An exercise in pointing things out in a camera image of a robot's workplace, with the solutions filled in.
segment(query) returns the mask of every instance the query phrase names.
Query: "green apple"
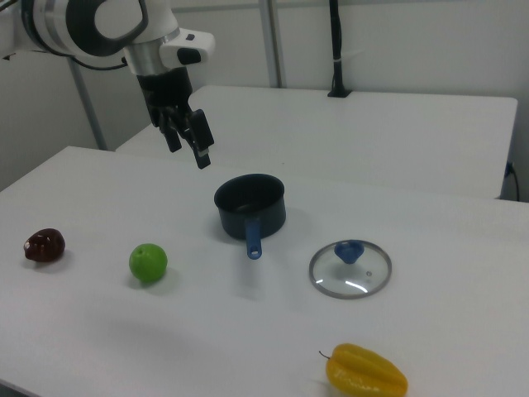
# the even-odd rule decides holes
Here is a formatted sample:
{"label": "green apple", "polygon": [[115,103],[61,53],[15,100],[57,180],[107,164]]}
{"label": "green apple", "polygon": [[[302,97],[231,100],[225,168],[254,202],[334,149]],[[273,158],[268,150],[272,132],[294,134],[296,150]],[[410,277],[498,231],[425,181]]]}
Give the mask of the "green apple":
{"label": "green apple", "polygon": [[167,255],[156,244],[141,244],[131,253],[129,267],[139,281],[144,283],[157,281],[167,268]]}

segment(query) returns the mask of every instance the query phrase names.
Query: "glass lid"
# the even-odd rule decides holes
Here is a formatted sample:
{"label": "glass lid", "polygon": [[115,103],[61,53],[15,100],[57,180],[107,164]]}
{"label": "glass lid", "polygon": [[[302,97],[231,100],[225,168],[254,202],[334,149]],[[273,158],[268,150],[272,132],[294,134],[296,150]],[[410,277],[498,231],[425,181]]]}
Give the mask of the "glass lid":
{"label": "glass lid", "polygon": [[391,260],[379,246],[344,240],[324,246],[309,266],[311,282],[323,294],[358,299],[380,291],[391,276]]}

